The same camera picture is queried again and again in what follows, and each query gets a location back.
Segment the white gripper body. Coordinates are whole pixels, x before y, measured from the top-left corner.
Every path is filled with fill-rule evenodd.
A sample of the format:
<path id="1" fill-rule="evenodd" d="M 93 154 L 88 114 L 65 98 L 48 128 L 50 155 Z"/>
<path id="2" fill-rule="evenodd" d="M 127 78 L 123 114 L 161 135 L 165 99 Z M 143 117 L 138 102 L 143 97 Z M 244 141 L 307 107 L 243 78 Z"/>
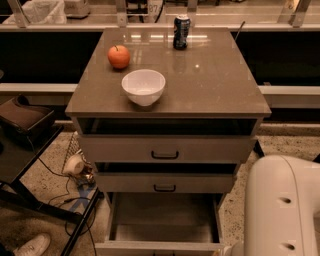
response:
<path id="1" fill-rule="evenodd" d="M 222 256 L 244 256 L 244 242 L 239 241 L 232 246 L 226 246 Z"/>

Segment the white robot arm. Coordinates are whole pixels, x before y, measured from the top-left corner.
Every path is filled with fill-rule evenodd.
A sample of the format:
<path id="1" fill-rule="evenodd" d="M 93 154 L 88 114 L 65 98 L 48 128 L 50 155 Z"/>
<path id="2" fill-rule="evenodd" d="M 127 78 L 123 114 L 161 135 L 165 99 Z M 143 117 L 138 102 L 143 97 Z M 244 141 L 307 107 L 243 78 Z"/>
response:
<path id="1" fill-rule="evenodd" d="M 223 256 L 319 256 L 320 164 L 291 156 L 256 161 L 247 178 L 244 239 Z"/>

